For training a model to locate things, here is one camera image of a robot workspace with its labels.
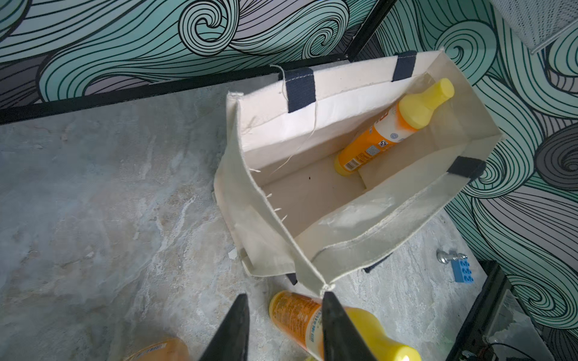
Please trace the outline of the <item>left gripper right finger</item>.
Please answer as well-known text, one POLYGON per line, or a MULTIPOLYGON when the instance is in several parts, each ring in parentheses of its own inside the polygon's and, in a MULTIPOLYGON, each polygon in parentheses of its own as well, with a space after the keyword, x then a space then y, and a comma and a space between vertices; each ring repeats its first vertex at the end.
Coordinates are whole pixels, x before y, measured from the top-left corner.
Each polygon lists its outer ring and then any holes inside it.
POLYGON ((325 361, 376 361, 333 292, 322 299, 322 329, 325 361))

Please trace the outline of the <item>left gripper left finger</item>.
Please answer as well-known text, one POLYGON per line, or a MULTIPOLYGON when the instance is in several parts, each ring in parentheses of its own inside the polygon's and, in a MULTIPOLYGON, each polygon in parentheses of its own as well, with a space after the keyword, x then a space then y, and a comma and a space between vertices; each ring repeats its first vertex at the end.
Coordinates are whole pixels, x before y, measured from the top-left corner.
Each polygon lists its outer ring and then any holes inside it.
POLYGON ((236 297, 200 358, 205 360, 246 361, 250 336, 250 310, 246 293, 236 297))

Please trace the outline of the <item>yellow cap orange bottle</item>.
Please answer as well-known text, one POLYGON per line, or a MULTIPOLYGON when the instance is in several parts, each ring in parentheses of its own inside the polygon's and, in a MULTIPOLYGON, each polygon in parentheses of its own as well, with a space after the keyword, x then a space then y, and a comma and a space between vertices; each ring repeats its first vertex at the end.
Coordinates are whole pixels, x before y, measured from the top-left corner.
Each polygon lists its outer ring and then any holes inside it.
POLYGON ((313 360, 421 359, 415 348, 389 338, 373 314, 342 306, 332 292, 314 299, 281 291, 269 303, 269 316, 313 360))
POLYGON ((427 90, 403 96, 396 105, 341 150, 334 161, 335 170, 348 176, 381 153, 414 135, 429 125, 434 112, 455 94, 448 78, 443 78, 427 90))

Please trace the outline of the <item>beige canvas shopping bag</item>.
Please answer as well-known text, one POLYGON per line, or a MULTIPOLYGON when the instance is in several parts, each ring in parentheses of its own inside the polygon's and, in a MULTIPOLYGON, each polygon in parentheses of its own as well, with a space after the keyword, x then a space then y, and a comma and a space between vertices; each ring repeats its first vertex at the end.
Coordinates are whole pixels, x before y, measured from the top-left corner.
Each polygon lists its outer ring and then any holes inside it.
POLYGON ((410 51, 281 81, 226 101, 215 197, 245 271, 295 275, 313 293, 376 265, 486 170, 501 139, 442 51, 410 51), (334 162, 403 96, 448 79, 455 96, 428 126, 351 175, 334 162))

